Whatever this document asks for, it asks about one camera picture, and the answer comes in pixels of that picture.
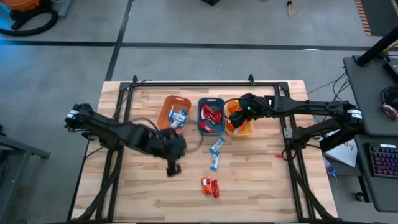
computer keyboard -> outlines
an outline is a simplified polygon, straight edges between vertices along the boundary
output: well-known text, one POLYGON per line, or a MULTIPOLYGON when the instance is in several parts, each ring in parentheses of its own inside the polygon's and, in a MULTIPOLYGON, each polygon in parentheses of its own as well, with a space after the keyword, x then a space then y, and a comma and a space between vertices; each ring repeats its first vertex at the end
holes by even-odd
POLYGON ((373 176, 398 178, 398 146, 367 143, 373 176))

wooden table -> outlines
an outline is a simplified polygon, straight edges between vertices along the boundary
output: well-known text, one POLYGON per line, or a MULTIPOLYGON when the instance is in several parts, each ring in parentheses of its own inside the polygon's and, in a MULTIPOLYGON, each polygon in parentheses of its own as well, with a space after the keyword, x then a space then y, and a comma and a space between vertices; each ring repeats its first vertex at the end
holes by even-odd
MULTIPOLYGON (((306 100, 303 81, 288 81, 291 98, 306 100)), ((105 82, 98 113, 112 117, 120 82, 105 82)), ((130 118, 157 121, 165 98, 177 95, 188 98, 192 108, 188 119, 197 121, 197 103, 203 97, 225 100, 253 94, 275 95, 271 87, 144 87, 133 94, 130 118)), ((296 115, 297 126, 313 124, 311 116, 296 115)), ((287 162, 276 158, 284 149, 280 120, 265 118, 254 122, 252 136, 231 138, 220 149, 218 172, 210 171, 209 148, 218 137, 205 137, 199 150, 192 151, 200 140, 195 123, 185 127, 187 155, 179 160, 182 173, 168 178, 166 161, 125 148, 115 222, 277 222, 297 221, 287 162), (200 178, 218 179, 220 197, 205 196, 200 178)), ((99 147, 91 142, 88 153, 99 147)), ((335 203, 319 149, 303 150, 311 190, 322 205, 337 217, 335 203)), ((78 217, 94 199, 101 185, 106 150, 90 156, 84 165, 72 218, 78 217)), ((304 214, 307 214, 302 200, 304 214)))

orange container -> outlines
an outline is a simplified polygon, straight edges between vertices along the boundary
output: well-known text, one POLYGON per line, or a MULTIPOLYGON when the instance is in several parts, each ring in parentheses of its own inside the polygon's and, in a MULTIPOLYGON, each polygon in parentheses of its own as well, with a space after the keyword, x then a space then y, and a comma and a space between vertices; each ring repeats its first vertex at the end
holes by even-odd
MULTIPOLYGON (((172 124, 169 120, 170 110, 173 107, 173 112, 178 113, 183 108, 189 114, 191 108, 191 101, 179 96, 168 96, 164 100, 162 110, 160 111, 159 118, 156 122, 159 129, 167 129, 172 124)), ((183 130, 178 129, 177 134, 181 134, 183 130)))
MULTIPOLYGON (((231 113, 229 112, 229 107, 232 106, 239 106, 239 102, 237 100, 231 100, 229 101, 226 106, 224 107, 224 113, 227 117, 229 117, 231 115, 231 113)), ((244 130, 242 130, 241 128, 239 129, 239 131, 237 133, 233 133, 228 129, 228 122, 225 122, 225 132, 227 133, 227 135, 231 136, 231 137, 237 137, 237 138, 245 138, 248 137, 249 135, 253 134, 254 132, 254 123, 253 120, 252 121, 248 121, 246 122, 246 124, 244 124, 244 130)))
POLYGON ((9 9, 29 11, 40 5, 41 0, 1 0, 9 9))

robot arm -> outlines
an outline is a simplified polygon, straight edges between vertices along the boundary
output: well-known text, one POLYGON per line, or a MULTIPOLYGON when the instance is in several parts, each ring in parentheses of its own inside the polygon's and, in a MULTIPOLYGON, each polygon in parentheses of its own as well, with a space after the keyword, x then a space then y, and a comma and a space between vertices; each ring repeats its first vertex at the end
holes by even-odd
POLYGON ((247 93, 239 98, 242 108, 229 117, 234 128, 240 127, 244 120, 259 118, 280 118, 292 114, 309 114, 331 116, 332 119, 313 126, 285 129, 284 137, 288 139, 291 149, 303 149, 310 138, 339 130, 336 134, 321 141, 325 151, 343 144, 363 130, 362 113, 354 105, 345 102, 312 102, 295 101, 284 96, 258 97, 247 93))
POLYGON ((115 149, 126 145, 143 154, 167 159, 167 175, 181 172, 175 161, 185 155, 187 145, 174 129, 154 130, 142 124, 119 123, 98 113, 89 104, 74 105, 65 118, 66 128, 87 130, 99 137, 102 146, 115 149))

black hose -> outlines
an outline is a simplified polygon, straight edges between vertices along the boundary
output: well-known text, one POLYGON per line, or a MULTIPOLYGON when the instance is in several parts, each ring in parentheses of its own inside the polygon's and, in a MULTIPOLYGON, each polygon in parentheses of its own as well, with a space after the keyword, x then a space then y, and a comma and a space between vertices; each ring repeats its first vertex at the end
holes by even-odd
POLYGON ((51 19, 48 21, 48 23, 44 24, 41 27, 31 29, 31 30, 24 30, 24 31, 12 31, 12 30, 5 30, 5 29, 0 29, 0 34, 4 35, 9 35, 12 37, 27 37, 27 36, 32 36, 32 35, 37 35, 41 34, 49 29, 51 29, 58 21, 58 13, 53 10, 53 9, 39 9, 36 11, 32 11, 27 13, 21 20, 18 20, 16 24, 16 27, 20 28, 22 25, 24 25, 27 21, 29 21, 31 18, 38 16, 43 13, 50 13, 51 19))

